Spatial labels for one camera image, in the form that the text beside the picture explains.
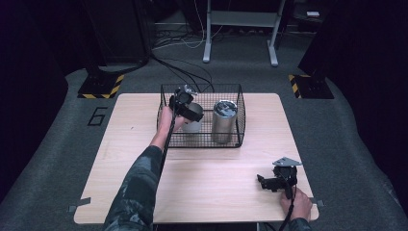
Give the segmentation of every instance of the silver cylinder can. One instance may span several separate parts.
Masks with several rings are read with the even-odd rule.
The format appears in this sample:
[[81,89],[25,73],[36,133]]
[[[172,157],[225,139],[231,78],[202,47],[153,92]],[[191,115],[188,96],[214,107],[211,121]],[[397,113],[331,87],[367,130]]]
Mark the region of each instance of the silver cylinder can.
[[234,123],[237,120],[237,104],[229,100],[219,100],[214,105],[212,139],[226,144],[231,140]]

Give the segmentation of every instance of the table top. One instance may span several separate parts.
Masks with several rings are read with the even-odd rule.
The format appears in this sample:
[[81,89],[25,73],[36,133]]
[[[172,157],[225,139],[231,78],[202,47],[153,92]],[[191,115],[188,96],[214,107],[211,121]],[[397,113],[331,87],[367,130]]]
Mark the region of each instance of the table top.
[[[283,220],[280,193],[263,190],[257,174],[272,162],[301,162],[282,103],[274,93],[244,93],[245,133],[239,148],[170,148],[156,195],[155,223]],[[116,102],[77,208],[77,223],[103,223],[128,169],[156,132],[158,93],[125,93]],[[297,186],[313,197],[303,166]],[[316,205],[312,219],[319,216]]]

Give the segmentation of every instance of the metal stand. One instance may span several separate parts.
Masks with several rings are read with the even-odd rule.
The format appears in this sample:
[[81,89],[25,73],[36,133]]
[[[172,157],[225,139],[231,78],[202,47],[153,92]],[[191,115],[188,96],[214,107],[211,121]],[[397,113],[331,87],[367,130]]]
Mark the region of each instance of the metal stand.
[[204,49],[203,62],[208,63],[211,55],[211,25],[229,26],[254,26],[273,28],[272,36],[268,40],[267,46],[270,57],[270,64],[278,66],[274,43],[278,33],[283,7],[286,0],[281,0],[277,13],[247,13],[247,12],[221,12],[211,10],[211,0],[207,2],[207,39]]

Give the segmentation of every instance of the wire mesh basket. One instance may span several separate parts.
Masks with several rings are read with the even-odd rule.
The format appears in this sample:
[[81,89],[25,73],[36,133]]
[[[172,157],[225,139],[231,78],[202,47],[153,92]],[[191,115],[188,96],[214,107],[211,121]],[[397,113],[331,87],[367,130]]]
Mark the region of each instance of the wire mesh basket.
[[[161,104],[158,115],[163,106],[168,106],[170,97],[175,90],[182,89],[184,85],[162,85],[161,86]],[[180,128],[171,136],[168,147],[187,147],[187,148],[212,148],[212,147],[240,147],[243,141],[245,131],[245,105],[243,102],[242,88],[239,84],[197,84],[189,88],[198,92],[194,95],[193,103],[199,104],[203,108],[203,118],[201,119],[201,128],[196,133],[186,133]],[[228,100],[237,105],[237,116],[232,125],[232,132],[214,133],[213,116],[214,106],[220,100]],[[214,136],[225,138],[227,142],[217,142]]]

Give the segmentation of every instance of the yellow and black striped marker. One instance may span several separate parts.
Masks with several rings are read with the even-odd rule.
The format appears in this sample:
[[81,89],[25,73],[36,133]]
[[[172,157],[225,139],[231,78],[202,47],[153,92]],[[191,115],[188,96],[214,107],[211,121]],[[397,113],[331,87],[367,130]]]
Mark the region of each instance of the yellow and black striped marker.
[[310,77],[310,76],[309,75],[289,75],[289,80],[291,81],[294,96],[296,98],[302,98],[302,95],[299,90],[299,86],[297,85],[296,80],[294,79],[295,76],[299,76],[299,77]]
[[117,91],[119,90],[120,84],[122,83],[122,80],[124,78],[124,75],[120,75],[117,77],[116,82],[114,87],[112,88],[110,93],[105,93],[105,94],[95,94],[95,93],[78,93],[78,98],[113,98],[115,97]]

